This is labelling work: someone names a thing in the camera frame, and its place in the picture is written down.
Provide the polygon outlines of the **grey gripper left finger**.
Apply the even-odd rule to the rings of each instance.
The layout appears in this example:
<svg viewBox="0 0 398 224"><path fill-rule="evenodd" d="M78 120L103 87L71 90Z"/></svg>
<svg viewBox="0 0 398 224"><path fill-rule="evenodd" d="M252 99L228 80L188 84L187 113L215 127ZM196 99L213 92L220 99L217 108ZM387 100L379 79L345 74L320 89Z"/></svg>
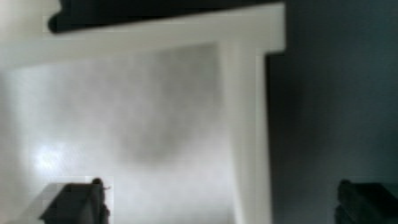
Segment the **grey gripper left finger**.
<svg viewBox="0 0 398 224"><path fill-rule="evenodd" d="M44 224L108 224L105 186L100 178L89 183L69 183L39 216Z"/></svg>

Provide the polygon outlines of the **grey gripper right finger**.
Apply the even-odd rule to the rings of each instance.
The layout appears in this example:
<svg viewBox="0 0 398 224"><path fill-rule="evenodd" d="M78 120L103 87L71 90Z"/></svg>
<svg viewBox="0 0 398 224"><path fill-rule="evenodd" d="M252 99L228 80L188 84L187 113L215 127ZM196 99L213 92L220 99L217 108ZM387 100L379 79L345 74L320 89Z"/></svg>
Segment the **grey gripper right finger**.
<svg viewBox="0 0 398 224"><path fill-rule="evenodd" d="M355 183L338 186L336 224L398 224L398 183Z"/></svg>

